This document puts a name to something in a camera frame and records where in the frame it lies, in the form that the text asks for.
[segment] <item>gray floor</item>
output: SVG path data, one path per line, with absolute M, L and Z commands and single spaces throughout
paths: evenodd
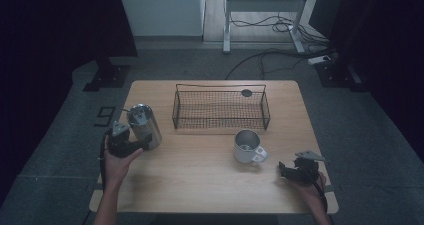
M 122 88 L 83 92 L 96 72 L 91 62 L 75 70 L 74 85 L 56 120 L 17 177 L 0 210 L 0 224 L 91 224 L 88 204 L 99 176 L 98 150 L 105 123 L 102 107 L 119 117 L 134 80 L 222 80 L 240 61 L 268 45 L 239 45 L 224 55 L 220 44 L 138 43 L 139 58 L 114 58 L 131 65 Z M 324 88 L 305 60 L 270 55 L 268 80 L 298 82 L 340 210 L 335 224 L 424 224 L 424 165 L 369 93 Z M 229 79 L 259 79 L 257 60 Z M 145 214 L 119 215 L 119 224 L 147 224 Z M 279 215 L 279 224 L 312 224 L 308 215 Z

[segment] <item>silver can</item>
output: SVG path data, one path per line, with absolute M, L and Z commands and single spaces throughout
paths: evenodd
M 145 104 L 137 104 L 127 112 L 128 124 L 139 141 L 149 143 L 149 150 L 162 142 L 162 135 L 153 114 L 153 110 Z

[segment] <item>wall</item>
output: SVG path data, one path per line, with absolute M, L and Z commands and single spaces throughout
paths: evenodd
M 122 0 L 133 36 L 202 36 L 205 0 Z

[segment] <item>metal wire basket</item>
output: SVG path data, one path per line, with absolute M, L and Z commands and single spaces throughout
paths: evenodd
M 174 127 L 266 130 L 271 116 L 265 88 L 266 85 L 177 84 L 172 114 Z

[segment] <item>human hand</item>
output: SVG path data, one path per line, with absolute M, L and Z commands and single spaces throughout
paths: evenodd
M 322 172 L 319 172 L 319 177 L 316 183 L 324 191 L 325 182 L 327 178 Z M 315 224 L 331 224 L 330 217 L 327 215 L 324 204 L 322 203 L 321 196 L 318 190 L 312 184 L 303 184 L 295 181 L 290 181 L 293 187 L 299 192 L 302 200 L 308 206 L 309 210 L 314 217 Z
M 128 173 L 130 164 L 134 159 L 143 153 L 143 149 L 137 149 L 128 157 L 118 158 L 109 153 L 110 139 L 109 135 L 105 138 L 105 173 L 106 173 L 106 189 L 119 188 Z

